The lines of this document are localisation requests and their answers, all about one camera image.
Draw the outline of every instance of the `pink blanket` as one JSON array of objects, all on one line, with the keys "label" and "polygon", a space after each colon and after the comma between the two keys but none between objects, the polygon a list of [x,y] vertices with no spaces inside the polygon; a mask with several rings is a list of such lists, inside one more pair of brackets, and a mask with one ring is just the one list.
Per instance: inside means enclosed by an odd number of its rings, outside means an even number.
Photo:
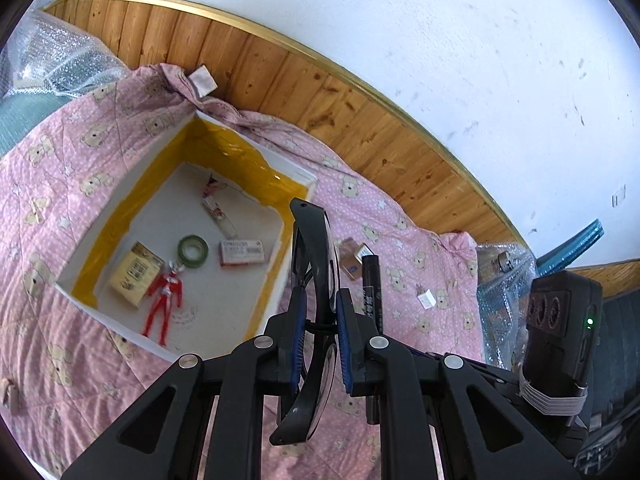
[{"label": "pink blanket", "polygon": [[[366,242],[380,256],[391,337],[482,359],[475,243],[467,234],[415,227],[389,196],[295,126],[219,100],[200,102],[177,67],[141,68],[61,108],[0,161],[0,379],[20,392],[17,415],[0,412],[24,451],[55,476],[168,363],[108,331],[51,285],[113,187],[165,129],[196,108],[318,176],[314,202],[327,210],[335,237]],[[344,274],[341,280],[361,308],[361,282]],[[433,308],[420,304],[417,286],[433,293]],[[285,293],[282,306],[287,301]],[[268,400],[265,436],[275,425],[274,408]],[[379,475],[378,428],[366,424],[363,400],[344,393],[339,366],[311,441],[264,442],[264,478]]]}]

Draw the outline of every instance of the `black gripper frame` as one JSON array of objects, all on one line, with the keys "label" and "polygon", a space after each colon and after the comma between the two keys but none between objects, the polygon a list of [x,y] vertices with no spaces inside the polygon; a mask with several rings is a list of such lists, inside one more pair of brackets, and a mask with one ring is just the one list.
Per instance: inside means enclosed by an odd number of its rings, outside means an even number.
[{"label": "black gripper frame", "polygon": [[[383,480],[438,477],[430,425],[446,480],[580,478],[545,437],[564,422],[536,418],[518,397],[514,374],[422,353],[387,336],[386,346],[378,339],[374,348],[374,321],[354,313],[347,289],[340,298],[351,347],[351,395],[377,396],[380,403]],[[285,322],[286,313],[271,317],[267,348],[254,338],[229,355],[198,358],[193,367],[175,362],[62,480],[195,480],[216,397],[205,480],[260,479],[263,397],[290,394],[278,376]]]}]

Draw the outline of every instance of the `yellow tape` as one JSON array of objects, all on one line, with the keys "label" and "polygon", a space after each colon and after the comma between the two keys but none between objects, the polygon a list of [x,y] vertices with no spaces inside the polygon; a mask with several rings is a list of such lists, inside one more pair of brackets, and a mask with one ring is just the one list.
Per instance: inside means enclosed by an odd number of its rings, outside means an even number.
[{"label": "yellow tape", "polygon": [[118,204],[98,234],[72,290],[73,297],[97,308],[95,285],[109,263],[131,221],[160,189],[165,180],[184,162],[211,168],[238,184],[263,206],[273,207],[284,223],[278,253],[268,270],[265,283],[247,325],[245,339],[254,336],[269,302],[273,282],[288,257],[293,233],[289,203],[304,198],[307,189],[285,174],[270,168],[262,154],[234,131],[195,117],[156,156],[127,197]]}]

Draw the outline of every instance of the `toy figure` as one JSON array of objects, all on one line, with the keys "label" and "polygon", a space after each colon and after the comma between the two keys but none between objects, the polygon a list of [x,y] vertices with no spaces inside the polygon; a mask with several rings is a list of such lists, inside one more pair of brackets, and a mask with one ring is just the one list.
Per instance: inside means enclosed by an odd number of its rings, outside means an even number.
[{"label": "toy figure", "polygon": [[149,337],[149,331],[153,325],[154,317],[158,312],[162,312],[164,319],[162,320],[162,329],[160,331],[159,343],[161,346],[166,346],[166,333],[169,330],[169,319],[171,318],[172,309],[174,306],[176,308],[182,306],[182,280],[178,278],[178,274],[183,270],[184,267],[182,265],[171,260],[168,264],[168,272],[162,273],[146,292],[147,296],[152,296],[157,291],[160,291],[151,304],[142,335]]}]

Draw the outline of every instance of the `white box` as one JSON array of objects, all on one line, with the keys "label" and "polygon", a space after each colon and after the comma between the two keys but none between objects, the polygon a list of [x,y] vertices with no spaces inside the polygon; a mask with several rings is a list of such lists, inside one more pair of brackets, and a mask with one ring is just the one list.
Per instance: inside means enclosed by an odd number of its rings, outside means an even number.
[{"label": "white box", "polygon": [[[240,238],[262,241],[264,264],[220,266],[224,237],[202,205],[212,172],[227,184],[216,201]],[[156,142],[118,184],[56,288],[108,328],[169,361],[188,352],[204,359],[227,354],[261,334],[276,314],[290,266],[288,203],[294,196],[310,200],[315,188],[307,170],[198,113]],[[164,348],[156,343],[161,314],[149,338],[140,334],[150,300],[136,308],[107,281],[136,241],[168,261],[190,234],[207,241],[209,256],[199,269],[181,274],[183,307],[174,309]]]}]

